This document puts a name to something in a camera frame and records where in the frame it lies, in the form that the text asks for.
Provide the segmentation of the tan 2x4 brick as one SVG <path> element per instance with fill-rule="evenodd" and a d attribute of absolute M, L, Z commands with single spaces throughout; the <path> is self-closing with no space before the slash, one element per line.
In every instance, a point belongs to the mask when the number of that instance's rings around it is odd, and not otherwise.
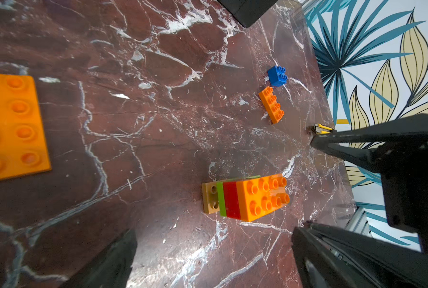
<path fill-rule="evenodd" d="M 202 183 L 203 211 L 213 214 L 220 210 L 217 182 Z"/>

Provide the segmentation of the red 2x2 brick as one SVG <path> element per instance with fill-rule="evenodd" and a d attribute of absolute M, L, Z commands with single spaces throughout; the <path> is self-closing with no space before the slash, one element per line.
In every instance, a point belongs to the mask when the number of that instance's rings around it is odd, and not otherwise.
<path fill-rule="evenodd" d="M 228 218 L 241 219 L 236 182 L 223 183 L 226 215 Z"/>

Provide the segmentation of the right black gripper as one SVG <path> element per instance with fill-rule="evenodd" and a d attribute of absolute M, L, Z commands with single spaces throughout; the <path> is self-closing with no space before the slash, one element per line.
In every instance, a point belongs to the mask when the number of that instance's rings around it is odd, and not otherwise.
<path fill-rule="evenodd" d="M 316 135 L 311 146 L 382 174 L 388 225 L 417 233 L 427 254 L 325 224 L 304 228 L 360 276 L 360 288 L 428 288 L 428 114 Z"/>

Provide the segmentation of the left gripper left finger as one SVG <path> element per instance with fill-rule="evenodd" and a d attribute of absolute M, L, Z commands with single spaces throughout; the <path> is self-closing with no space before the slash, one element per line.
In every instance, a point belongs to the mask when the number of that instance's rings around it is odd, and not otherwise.
<path fill-rule="evenodd" d="M 137 250 L 136 233 L 128 229 L 76 272 L 63 288 L 124 288 Z"/>

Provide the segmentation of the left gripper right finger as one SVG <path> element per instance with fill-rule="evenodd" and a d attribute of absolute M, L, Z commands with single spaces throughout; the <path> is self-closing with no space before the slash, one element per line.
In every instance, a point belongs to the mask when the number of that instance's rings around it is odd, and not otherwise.
<path fill-rule="evenodd" d="M 304 288 L 359 288 L 362 279 L 333 255 L 308 228 L 295 228 L 294 260 Z"/>

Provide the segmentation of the green 2x4 brick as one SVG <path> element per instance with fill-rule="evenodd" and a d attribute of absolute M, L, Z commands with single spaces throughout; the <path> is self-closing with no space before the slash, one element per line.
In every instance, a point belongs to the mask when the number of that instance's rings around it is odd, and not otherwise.
<path fill-rule="evenodd" d="M 217 182 L 217 190 L 218 190 L 218 200 L 219 200 L 219 204 L 220 204 L 220 215 L 223 217 L 227 217 L 227 215 L 226 215 L 226 204 L 225 204 L 225 200 L 224 200 L 223 183 L 225 183 L 225 182 L 241 182 L 241 181 L 245 181 L 245 180 L 256 179 L 259 177 L 260 177 L 259 175 L 256 175 L 256 176 L 249 176 L 246 178 L 231 178 L 231 179 L 227 179 L 227 180 L 218 181 Z"/>

